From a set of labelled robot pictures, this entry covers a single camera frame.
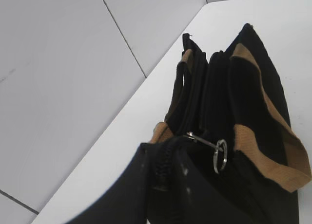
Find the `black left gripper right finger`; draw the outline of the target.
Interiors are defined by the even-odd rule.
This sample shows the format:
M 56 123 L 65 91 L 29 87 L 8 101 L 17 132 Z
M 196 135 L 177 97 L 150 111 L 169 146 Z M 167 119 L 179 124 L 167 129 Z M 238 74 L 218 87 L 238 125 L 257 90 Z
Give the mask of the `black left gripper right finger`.
M 266 216 L 243 184 L 213 170 L 213 150 L 185 138 L 147 146 L 152 224 L 264 224 Z

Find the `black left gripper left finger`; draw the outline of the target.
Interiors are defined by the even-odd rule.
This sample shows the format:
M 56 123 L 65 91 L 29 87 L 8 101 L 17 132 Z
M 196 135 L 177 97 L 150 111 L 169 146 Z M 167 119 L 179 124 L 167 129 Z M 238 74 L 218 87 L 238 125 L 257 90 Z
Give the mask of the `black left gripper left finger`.
M 172 188 L 175 138 L 142 143 L 113 185 L 70 224 L 174 224 Z

